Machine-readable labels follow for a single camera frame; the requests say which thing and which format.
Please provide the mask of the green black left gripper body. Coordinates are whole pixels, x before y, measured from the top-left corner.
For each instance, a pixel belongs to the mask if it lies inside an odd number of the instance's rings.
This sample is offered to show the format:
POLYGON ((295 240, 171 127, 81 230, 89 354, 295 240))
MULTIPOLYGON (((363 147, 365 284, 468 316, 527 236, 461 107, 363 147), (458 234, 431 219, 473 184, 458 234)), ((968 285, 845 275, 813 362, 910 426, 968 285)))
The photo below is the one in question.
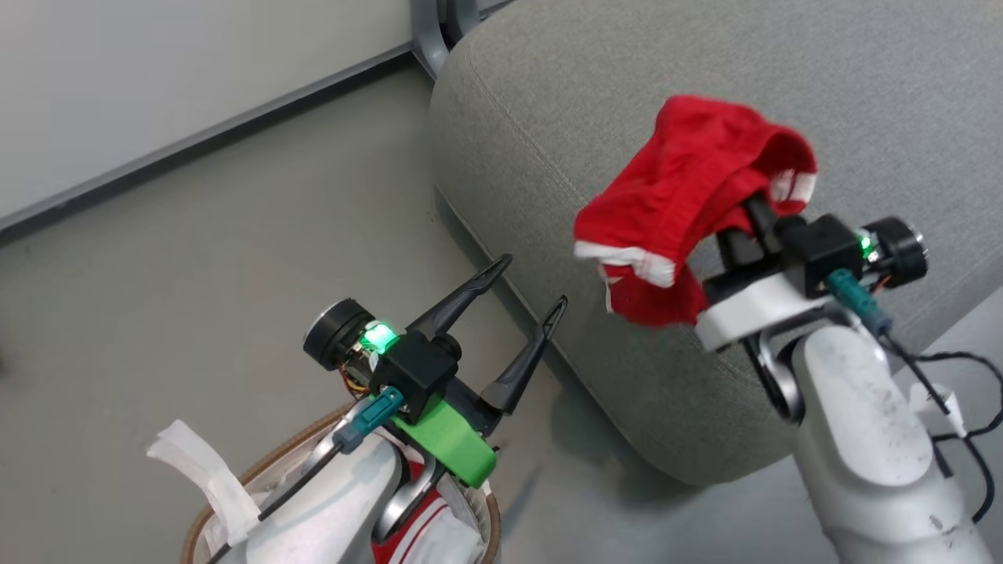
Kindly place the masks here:
POLYGON ((449 474, 469 488, 480 488, 497 465, 497 454, 487 437, 504 414, 488 406, 463 381, 449 381, 444 396, 431 401, 416 424, 403 410, 392 418, 406 443, 420 447, 444 465, 449 474))

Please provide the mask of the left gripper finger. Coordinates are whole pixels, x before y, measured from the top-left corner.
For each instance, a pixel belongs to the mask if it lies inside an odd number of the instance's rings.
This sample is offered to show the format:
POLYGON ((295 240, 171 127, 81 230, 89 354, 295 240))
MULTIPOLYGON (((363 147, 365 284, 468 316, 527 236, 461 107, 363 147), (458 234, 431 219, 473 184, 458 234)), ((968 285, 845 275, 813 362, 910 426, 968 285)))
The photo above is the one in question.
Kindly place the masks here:
POLYGON ((524 390, 526 390, 544 356, 545 350, 556 333, 556 328, 567 311, 567 296, 562 295, 536 326, 526 346, 517 354, 501 374, 481 393, 480 399, 490 408, 505 415, 515 413, 524 390))
POLYGON ((503 254, 486 269, 473 276, 451 293, 419 315, 405 329, 406 349, 429 351, 440 347, 445 353, 461 353, 462 347, 448 335, 451 326, 465 314, 467 307, 477 297, 491 289, 501 278, 501 273, 513 261, 511 254, 503 254))

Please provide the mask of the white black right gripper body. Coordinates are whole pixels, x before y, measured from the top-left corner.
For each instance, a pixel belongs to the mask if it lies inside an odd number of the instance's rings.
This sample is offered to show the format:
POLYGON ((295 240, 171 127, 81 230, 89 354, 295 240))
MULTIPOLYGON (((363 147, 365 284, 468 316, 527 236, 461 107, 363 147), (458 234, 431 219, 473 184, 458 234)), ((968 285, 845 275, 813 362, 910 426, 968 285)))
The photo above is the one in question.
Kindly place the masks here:
POLYGON ((714 303, 697 318, 694 333, 705 351, 724 349, 759 333, 812 324, 814 315, 856 328, 856 315, 834 297, 806 298, 784 273, 774 273, 714 303))

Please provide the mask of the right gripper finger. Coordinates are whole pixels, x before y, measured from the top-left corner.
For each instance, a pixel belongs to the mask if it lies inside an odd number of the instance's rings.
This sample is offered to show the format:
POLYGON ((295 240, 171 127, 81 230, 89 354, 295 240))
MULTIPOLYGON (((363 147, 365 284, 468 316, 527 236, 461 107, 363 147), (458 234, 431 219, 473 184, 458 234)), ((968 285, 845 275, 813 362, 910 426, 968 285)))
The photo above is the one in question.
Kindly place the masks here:
POLYGON ((751 195, 742 203, 742 208, 748 218, 752 240, 757 245, 780 245, 775 235, 778 217, 773 210, 773 204, 763 193, 751 195))
POLYGON ((718 232, 716 243, 725 272, 753 266, 766 257, 759 239, 739 229, 729 228, 718 232))

